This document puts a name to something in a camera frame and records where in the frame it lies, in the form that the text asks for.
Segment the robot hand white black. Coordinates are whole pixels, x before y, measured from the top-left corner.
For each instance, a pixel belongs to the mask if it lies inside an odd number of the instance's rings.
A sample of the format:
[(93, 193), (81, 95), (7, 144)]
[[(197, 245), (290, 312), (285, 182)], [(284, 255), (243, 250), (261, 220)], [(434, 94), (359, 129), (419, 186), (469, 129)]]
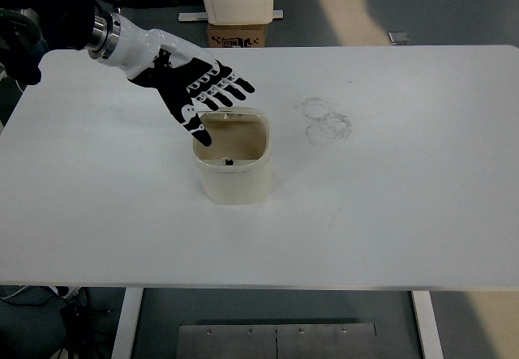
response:
[(255, 91), (206, 49), (163, 30), (143, 30), (118, 14), (110, 21), (118, 39), (104, 64), (121, 69), (137, 86), (157, 90), (173, 118), (205, 147), (212, 138), (197, 104), (218, 110)]

